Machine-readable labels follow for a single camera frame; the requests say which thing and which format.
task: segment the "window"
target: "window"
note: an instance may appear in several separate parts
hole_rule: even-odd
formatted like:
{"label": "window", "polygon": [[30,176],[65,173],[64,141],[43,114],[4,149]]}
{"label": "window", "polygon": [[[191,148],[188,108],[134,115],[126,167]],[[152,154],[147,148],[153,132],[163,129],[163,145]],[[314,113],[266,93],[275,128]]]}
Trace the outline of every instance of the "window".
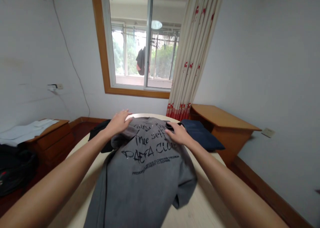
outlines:
{"label": "window", "polygon": [[[101,22],[94,2],[96,26]],[[116,89],[166,92],[169,97],[187,0],[102,0],[108,71],[107,86]],[[110,81],[105,81],[108,73]]]}

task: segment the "glass pane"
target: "glass pane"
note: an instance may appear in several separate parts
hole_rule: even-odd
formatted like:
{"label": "glass pane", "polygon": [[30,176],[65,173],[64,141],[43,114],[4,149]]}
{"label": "glass pane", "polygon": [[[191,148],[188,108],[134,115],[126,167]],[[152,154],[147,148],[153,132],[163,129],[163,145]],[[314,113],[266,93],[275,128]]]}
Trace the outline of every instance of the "glass pane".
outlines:
{"label": "glass pane", "polygon": [[171,88],[187,0],[153,0],[148,87]]}
{"label": "glass pane", "polygon": [[119,29],[116,24],[112,28],[112,45],[114,57],[114,69],[116,76],[124,75],[124,52],[123,52],[123,30]]}
{"label": "glass pane", "polygon": [[143,86],[148,0],[109,4],[116,83]]}

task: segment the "wooden nightstand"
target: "wooden nightstand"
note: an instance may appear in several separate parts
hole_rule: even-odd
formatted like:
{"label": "wooden nightstand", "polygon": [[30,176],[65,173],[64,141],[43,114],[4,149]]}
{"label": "wooden nightstand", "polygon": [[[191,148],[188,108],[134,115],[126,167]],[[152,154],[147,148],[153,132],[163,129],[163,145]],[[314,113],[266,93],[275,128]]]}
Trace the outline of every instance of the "wooden nightstand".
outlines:
{"label": "wooden nightstand", "polygon": [[192,104],[190,120],[199,120],[226,148],[217,150],[226,166],[230,166],[254,131],[260,128],[251,125],[226,111],[208,105]]}
{"label": "wooden nightstand", "polygon": [[70,151],[74,137],[68,120],[59,120],[40,136],[26,141],[28,148],[37,153],[40,163],[55,166],[65,152]]}

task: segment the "wooden window frame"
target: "wooden window frame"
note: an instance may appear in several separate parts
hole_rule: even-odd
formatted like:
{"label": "wooden window frame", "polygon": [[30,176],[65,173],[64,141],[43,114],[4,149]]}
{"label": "wooden window frame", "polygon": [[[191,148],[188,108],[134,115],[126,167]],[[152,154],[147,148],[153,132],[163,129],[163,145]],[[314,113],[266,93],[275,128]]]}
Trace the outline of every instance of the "wooden window frame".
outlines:
{"label": "wooden window frame", "polygon": [[96,30],[97,30],[104,92],[106,94],[169,99],[170,92],[134,90],[134,89],[111,87],[108,56],[107,56],[107,42],[106,42],[106,34],[105,34],[104,20],[103,20],[102,0],[92,0],[92,4],[93,4],[94,18],[96,23]]}

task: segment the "backpack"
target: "backpack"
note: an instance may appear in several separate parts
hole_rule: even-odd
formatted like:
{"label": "backpack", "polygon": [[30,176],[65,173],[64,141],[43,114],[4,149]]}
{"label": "backpack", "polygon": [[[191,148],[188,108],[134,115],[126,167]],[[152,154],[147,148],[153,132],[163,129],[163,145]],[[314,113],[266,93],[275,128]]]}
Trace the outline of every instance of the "backpack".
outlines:
{"label": "backpack", "polygon": [[36,175],[38,165],[37,155],[23,144],[18,147],[0,145],[0,197],[26,188]]}

